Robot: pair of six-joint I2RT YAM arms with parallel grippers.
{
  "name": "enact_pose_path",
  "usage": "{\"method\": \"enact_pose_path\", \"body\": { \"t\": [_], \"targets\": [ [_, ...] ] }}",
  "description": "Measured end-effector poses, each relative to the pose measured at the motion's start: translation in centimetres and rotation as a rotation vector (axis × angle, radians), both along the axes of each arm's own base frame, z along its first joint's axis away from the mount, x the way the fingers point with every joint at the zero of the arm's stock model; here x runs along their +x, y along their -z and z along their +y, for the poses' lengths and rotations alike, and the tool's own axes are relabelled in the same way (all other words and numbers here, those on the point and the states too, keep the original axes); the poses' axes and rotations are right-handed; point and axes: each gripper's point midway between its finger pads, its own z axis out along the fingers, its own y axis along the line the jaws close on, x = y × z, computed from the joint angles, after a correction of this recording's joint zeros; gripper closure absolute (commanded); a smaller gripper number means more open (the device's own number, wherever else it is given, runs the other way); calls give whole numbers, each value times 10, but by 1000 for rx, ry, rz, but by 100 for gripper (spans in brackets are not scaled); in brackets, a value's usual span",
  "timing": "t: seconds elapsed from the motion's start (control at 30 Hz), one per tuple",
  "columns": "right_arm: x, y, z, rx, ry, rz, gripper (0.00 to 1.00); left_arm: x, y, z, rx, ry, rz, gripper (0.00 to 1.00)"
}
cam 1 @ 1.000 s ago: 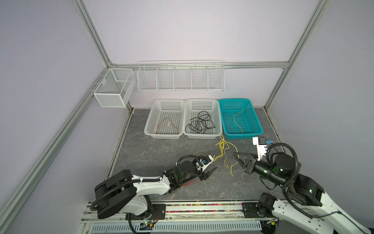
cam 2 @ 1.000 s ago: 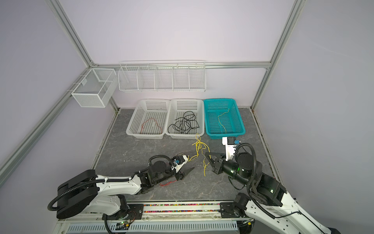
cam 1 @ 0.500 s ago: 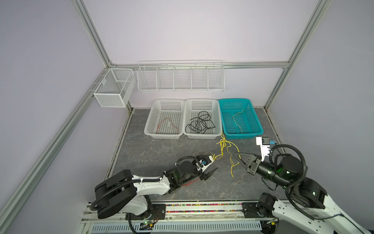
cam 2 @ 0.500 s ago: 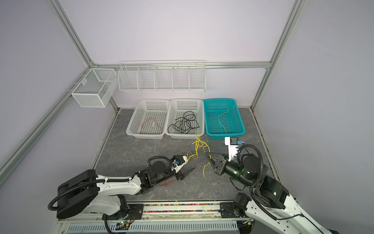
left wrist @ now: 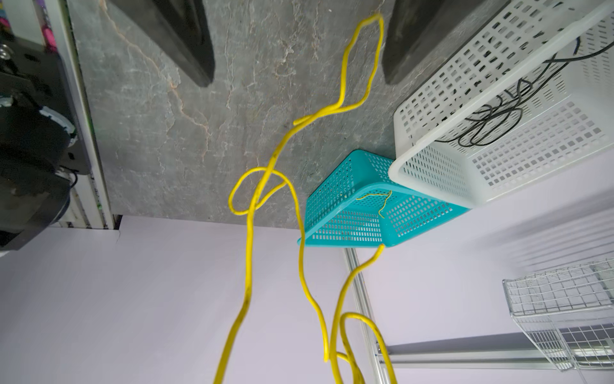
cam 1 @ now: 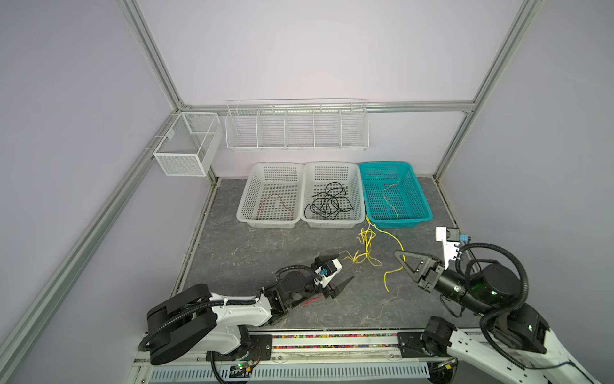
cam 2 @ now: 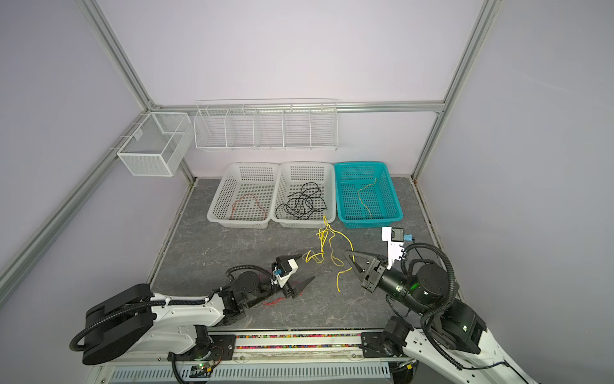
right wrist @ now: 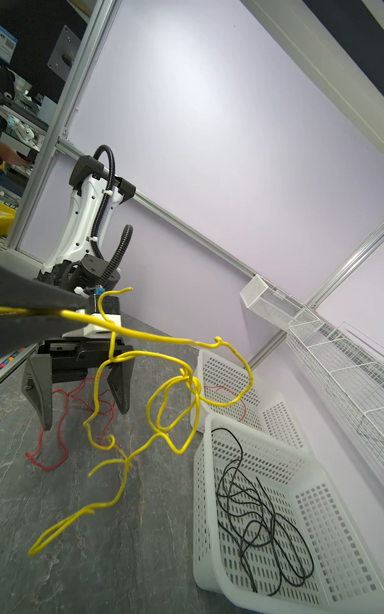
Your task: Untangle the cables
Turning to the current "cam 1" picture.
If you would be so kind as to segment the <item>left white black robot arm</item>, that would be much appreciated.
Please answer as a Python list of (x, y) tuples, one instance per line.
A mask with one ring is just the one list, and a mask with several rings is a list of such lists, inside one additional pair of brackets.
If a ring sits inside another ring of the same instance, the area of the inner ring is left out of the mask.
[(245, 354), (254, 345), (250, 327), (274, 325), (318, 296), (339, 296), (349, 284), (334, 283), (342, 269), (339, 255), (318, 256), (309, 266), (277, 270), (274, 282), (251, 296), (216, 294), (198, 283), (148, 311), (138, 351), (149, 353), (154, 366), (181, 358), (200, 342), (212, 353)]

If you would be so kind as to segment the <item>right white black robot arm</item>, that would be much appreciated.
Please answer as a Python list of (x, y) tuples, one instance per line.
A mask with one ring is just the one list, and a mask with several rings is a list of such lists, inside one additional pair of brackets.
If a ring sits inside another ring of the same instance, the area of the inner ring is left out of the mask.
[(399, 336), (400, 350), (446, 358), (446, 363), (430, 367), (433, 382), (441, 382), (455, 363), (466, 362), (503, 383), (596, 383), (527, 303), (529, 277), (521, 261), (489, 243), (470, 243), (458, 252), (471, 249), (494, 251), (514, 267), (494, 259), (471, 259), (465, 267), (446, 268), (429, 254), (409, 251), (396, 251), (394, 257), (422, 290), (436, 292), (478, 316), (484, 339), (433, 316), (414, 340)]

